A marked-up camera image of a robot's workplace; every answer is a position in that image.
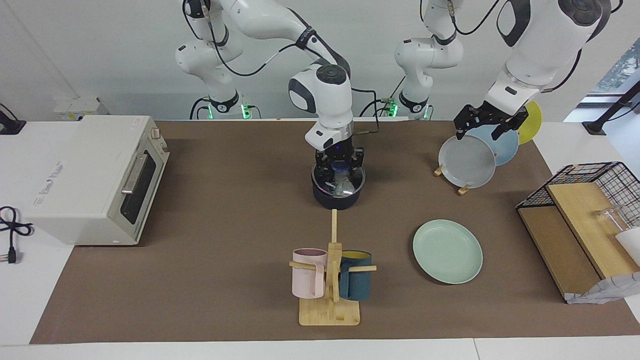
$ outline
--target light blue plate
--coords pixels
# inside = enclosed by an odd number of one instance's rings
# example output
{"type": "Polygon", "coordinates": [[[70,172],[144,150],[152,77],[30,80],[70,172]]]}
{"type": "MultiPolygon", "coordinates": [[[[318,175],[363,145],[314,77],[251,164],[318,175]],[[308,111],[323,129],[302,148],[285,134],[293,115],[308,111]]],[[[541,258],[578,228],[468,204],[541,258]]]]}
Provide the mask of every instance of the light blue plate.
{"type": "Polygon", "coordinates": [[[434,279],[463,284],[482,268],[482,248],[466,227],[449,220],[433,220],[413,237],[413,254],[420,267],[434,279]]]}
{"type": "Polygon", "coordinates": [[[518,146],[520,146],[520,138],[518,137],[517,131],[509,130],[500,135],[498,140],[494,141],[491,133],[496,127],[498,127],[498,125],[483,125],[467,131],[467,134],[480,138],[489,145],[493,153],[496,154],[495,166],[499,167],[500,165],[508,163],[509,160],[516,156],[518,146]]]}

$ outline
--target window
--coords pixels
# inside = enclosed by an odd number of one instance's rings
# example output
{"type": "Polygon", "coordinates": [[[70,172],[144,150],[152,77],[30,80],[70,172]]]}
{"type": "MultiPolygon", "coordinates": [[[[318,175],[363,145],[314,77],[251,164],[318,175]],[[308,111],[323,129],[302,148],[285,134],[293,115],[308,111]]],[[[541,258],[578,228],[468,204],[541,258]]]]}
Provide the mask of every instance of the window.
{"type": "Polygon", "coordinates": [[[590,95],[621,95],[624,94],[640,78],[640,38],[613,65],[611,70],[600,80],[590,95]]]}

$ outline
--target dark blue mug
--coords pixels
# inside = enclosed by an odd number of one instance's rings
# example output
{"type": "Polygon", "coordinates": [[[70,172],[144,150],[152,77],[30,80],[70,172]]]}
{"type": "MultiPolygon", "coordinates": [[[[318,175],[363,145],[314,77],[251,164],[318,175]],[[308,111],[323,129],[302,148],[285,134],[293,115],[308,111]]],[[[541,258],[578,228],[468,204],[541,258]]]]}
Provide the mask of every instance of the dark blue mug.
{"type": "Polygon", "coordinates": [[[371,294],[371,272],[349,272],[353,266],[371,265],[371,254],[360,250],[345,250],[340,261],[338,285],[340,297],[347,300],[363,301],[371,294]]]}

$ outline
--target brown table mat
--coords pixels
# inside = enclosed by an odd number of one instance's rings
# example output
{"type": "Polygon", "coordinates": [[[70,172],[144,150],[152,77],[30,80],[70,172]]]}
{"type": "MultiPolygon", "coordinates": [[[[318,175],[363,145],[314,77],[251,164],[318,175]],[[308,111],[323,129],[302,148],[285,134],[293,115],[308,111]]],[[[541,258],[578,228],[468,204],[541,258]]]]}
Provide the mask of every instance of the brown table mat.
{"type": "Polygon", "coordinates": [[[299,326],[287,262],[331,233],[311,193],[311,125],[161,122],[172,155],[140,244],[76,247],[31,343],[640,334],[622,300],[563,302],[515,210],[550,177],[533,142],[463,197],[431,174],[451,122],[382,123],[355,138],[367,180],[339,213],[338,239],[373,253],[372,297],[359,326],[299,326]],[[482,246],[469,283],[438,283],[413,258],[413,234],[438,218],[482,246]]]}

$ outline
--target white table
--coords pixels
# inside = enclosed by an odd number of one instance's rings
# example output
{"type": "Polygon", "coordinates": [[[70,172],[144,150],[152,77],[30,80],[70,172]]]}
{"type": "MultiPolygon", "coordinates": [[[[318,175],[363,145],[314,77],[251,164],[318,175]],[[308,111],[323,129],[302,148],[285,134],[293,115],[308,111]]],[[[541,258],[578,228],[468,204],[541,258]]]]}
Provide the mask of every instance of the white table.
{"type": "MultiPolygon", "coordinates": [[[[29,148],[47,149],[51,139],[68,138],[74,127],[73,122],[50,124],[47,137],[29,148]]],[[[12,189],[36,188],[52,170],[43,164],[52,159],[21,161],[25,154],[14,151],[16,139],[0,138],[0,204],[24,208],[33,196],[12,189]]],[[[606,137],[589,136],[581,124],[544,123],[534,141],[552,172],[570,163],[622,160],[606,137]]],[[[7,248],[6,236],[0,235],[0,249],[7,248]]],[[[0,359],[326,359],[327,351],[367,360],[640,359],[640,336],[28,345],[73,248],[40,231],[19,239],[17,246],[20,263],[0,263],[0,359]]],[[[640,296],[627,302],[640,319],[640,296]]]]}

